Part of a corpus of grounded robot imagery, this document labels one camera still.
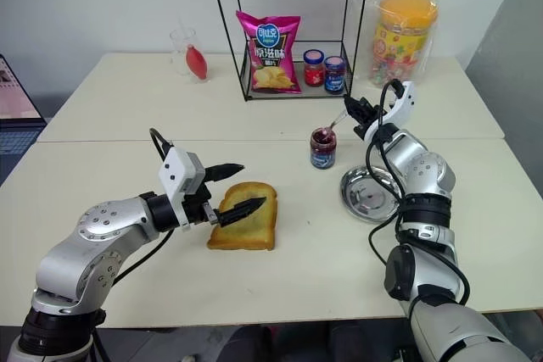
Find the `blue jar lid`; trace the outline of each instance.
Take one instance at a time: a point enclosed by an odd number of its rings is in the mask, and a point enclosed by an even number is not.
[[[324,60],[324,53],[321,50],[312,48],[304,53],[304,61],[307,64],[320,64]]]
[[[340,70],[345,67],[345,60],[338,55],[332,55],[324,60],[324,64],[331,70]]]

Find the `black cable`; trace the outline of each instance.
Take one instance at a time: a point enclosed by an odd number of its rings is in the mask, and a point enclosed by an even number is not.
[[[403,185],[401,184],[400,178],[398,177],[398,175],[396,175],[394,169],[390,165],[389,160],[387,159],[387,156],[386,156],[385,151],[384,151],[383,139],[381,137],[382,136],[381,135],[381,126],[383,125],[384,99],[385,99],[385,95],[386,95],[386,92],[387,92],[389,86],[392,85],[392,82],[393,81],[389,81],[386,84],[384,84],[383,90],[381,91],[381,98],[379,99],[378,129],[377,129],[377,133],[376,133],[377,137],[375,137],[374,140],[372,140],[370,142],[370,144],[369,144],[369,146],[367,148],[367,151],[366,151],[366,167],[368,169],[368,172],[372,176],[373,180],[375,180],[385,190],[390,192],[395,197],[395,199],[398,201],[398,204],[400,205],[399,208],[401,208],[402,205],[403,205],[403,202],[404,202],[404,198],[406,196],[406,191],[405,191]],[[378,147],[379,153],[381,154],[381,158],[383,159],[384,165],[387,168],[387,171],[392,176],[392,178],[395,181],[396,185],[398,186],[398,189],[400,190],[400,194],[398,194],[396,191],[394,191],[393,188],[391,188],[391,187],[387,186],[386,184],[384,184],[383,182],[381,182],[381,180],[379,178],[377,178],[375,173],[373,172],[372,166],[371,166],[371,163],[370,163],[370,154],[371,154],[371,151],[372,151],[373,147],[375,147],[375,146]],[[378,253],[377,249],[373,246],[372,237],[377,231],[380,231],[386,225],[388,225],[394,219],[394,217],[396,215],[397,215],[397,217],[396,217],[396,223],[395,223],[395,233],[397,235],[398,232],[400,231],[400,224],[401,224],[401,214],[400,214],[399,210],[396,210],[395,213],[390,218],[388,218],[383,224],[373,228],[372,231],[370,232],[370,234],[368,235],[368,241],[370,243],[370,247],[372,248],[372,251],[377,255],[379,260],[385,265],[386,265],[386,262],[384,261],[383,257]],[[467,303],[467,301],[469,300],[469,295],[470,295],[471,289],[470,289],[470,286],[469,286],[469,281],[467,280],[466,276],[462,273],[462,271],[460,269],[458,269],[458,267],[454,263],[452,263],[450,260],[448,260],[445,256],[442,256],[441,254],[436,253],[436,252],[430,250],[429,248],[426,248],[418,240],[412,239],[412,238],[407,238],[406,241],[408,243],[410,243],[413,247],[418,248],[418,249],[420,249],[420,250],[434,256],[437,260],[441,261],[444,265],[449,267],[449,269],[451,269],[458,276],[458,278],[462,281],[462,285],[464,286],[464,293],[462,294],[462,298],[460,299],[459,304],[460,305],[465,305]]]
[[[406,243],[409,243],[410,245],[414,246],[415,248],[418,248],[422,250],[423,252],[426,252],[432,256],[434,256],[437,260],[441,261],[444,265],[446,265],[449,269],[455,272],[455,274],[460,278],[462,281],[462,285],[464,286],[464,293],[462,294],[462,298],[458,302],[460,305],[466,305],[467,301],[469,300],[469,294],[471,292],[471,288],[469,286],[469,281],[467,281],[466,276],[462,273],[458,267],[452,263],[450,260],[448,260],[445,256],[442,256],[441,254],[430,250],[429,248],[426,248],[423,244],[421,244],[417,239],[413,239],[410,237],[407,237],[405,239]]]
[[[377,175],[373,171],[372,163],[371,163],[371,160],[370,160],[370,155],[372,153],[372,149],[375,146],[375,144],[376,144],[375,141],[370,142],[370,145],[368,146],[368,148],[366,150],[366,167],[367,167],[367,171],[368,171],[368,173],[370,173],[370,176],[373,178],[373,180],[375,180],[375,182],[377,182],[386,191],[390,192],[390,194],[392,194],[392,196],[396,199],[396,201],[399,202],[401,200],[401,197],[400,197],[400,195],[398,195],[398,192],[396,192],[392,186],[390,186],[388,184],[385,184],[383,182],[383,180],[381,180],[381,178],[377,177]]]
[[[98,360],[96,359],[96,350],[94,347],[94,343],[92,343],[91,349],[88,351],[88,354],[91,358],[91,362],[98,362]]]
[[[113,281],[113,285],[114,286],[115,284],[117,284],[119,281],[121,281],[122,279],[124,279],[130,272],[132,272],[134,269],[136,269],[139,265],[141,265],[143,262],[147,261],[151,256],[153,256],[155,253],[157,253],[160,248],[162,248],[166,242],[168,242],[168,239],[170,239],[171,237],[171,234],[173,234],[173,229],[171,231],[169,231],[168,233],[166,233],[166,236],[164,237],[164,239],[162,239],[160,241],[160,243],[158,245],[156,245],[154,247],[154,249],[152,251],[150,251],[149,253],[147,253],[145,256],[143,256],[141,259],[139,259],[134,265],[130,266],[128,269],[126,269],[125,271],[123,271],[121,274],[119,274],[117,276],[117,278]]]
[[[390,222],[392,222],[394,220],[396,216],[396,212],[394,212],[392,214],[392,216],[390,218],[388,218],[385,222],[383,222],[382,224],[374,227],[372,229],[372,231],[369,233],[369,235],[367,236],[367,241],[370,243],[370,248],[372,248],[372,251],[375,253],[375,255],[379,258],[379,260],[381,261],[381,263],[383,265],[386,266],[387,262],[384,260],[383,256],[381,256],[381,254],[378,252],[378,250],[375,248],[375,246],[373,245],[373,235],[376,233],[376,232],[379,232],[381,231],[386,225],[388,225]]]
[[[159,152],[160,158],[162,161],[165,160],[166,155],[168,154],[168,150],[173,147],[173,144],[168,142],[166,139],[162,137],[162,135],[154,129],[153,127],[149,129],[149,134],[151,135],[151,140],[153,141],[154,146],[156,147],[157,152]]]
[[[151,135],[151,139],[153,140],[153,144],[156,147],[157,151],[159,152],[160,157],[162,158],[162,161],[164,161],[165,156],[167,155],[167,152],[165,152],[164,148],[171,148],[173,147],[173,144],[168,142],[166,139],[162,137],[162,135],[154,128],[149,129],[149,133]],[[162,147],[159,145],[158,140],[162,142]],[[130,266],[128,269],[123,271],[120,275],[117,276],[117,278],[113,281],[113,284],[111,286],[114,286],[119,281],[124,279],[129,273],[131,273],[134,269],[136,269],[138,266],[146,262],[151,256],[153,256],[155,253],[157,253],[160,248],[162,248],[166,242],[171,237],[171,234],[173,233],[173,230],[166,233],[166,236],[160,241],[158,245],[154,247],[153,250],[151,250],[149,253],[147,253],[145,256],[143,256],[141,259],[139,259],[134,265]]]
[[[94,340],[94,345],[96,346],[96,350],[98,351],[98,355],[100,355],[100,358],[102,358],[102,361],[111,362],[111,359],[105,352],[104,345],[102,344],[102,340],[100,339],[100,336],[98,335],[98,330],[96,328],[94,329],[94,331],[92,331],[92,339]]]

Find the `laptop screen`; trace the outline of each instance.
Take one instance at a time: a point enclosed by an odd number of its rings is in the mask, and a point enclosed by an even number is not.
[[[0,56],[0,120],[41,118],[17,77]]]

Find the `slice of bread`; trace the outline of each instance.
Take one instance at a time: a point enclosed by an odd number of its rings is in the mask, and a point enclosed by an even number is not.
[[[209,249],[268,249],[275,247],[277,193],[263,182],[242,182],[228,189],[221,202],[221,212],[249,198],[266,197],[266,201],[247,218],[221,228],[215,226],[207,242]]]

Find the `jam jar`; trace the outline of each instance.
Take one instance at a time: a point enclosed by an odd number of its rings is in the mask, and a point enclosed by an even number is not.
[[[345,60],[334,55],[324,60],[324,66],[324,89],[330,93],[342,92],[345,83]]]
[[[304,79],[308,86],[324,83],[324,53],[321,50],[307,50],[304,53]]]
[[[336,134],[329,127],[319,127],[311,133],[311,164],[327,169],[336,161]]]

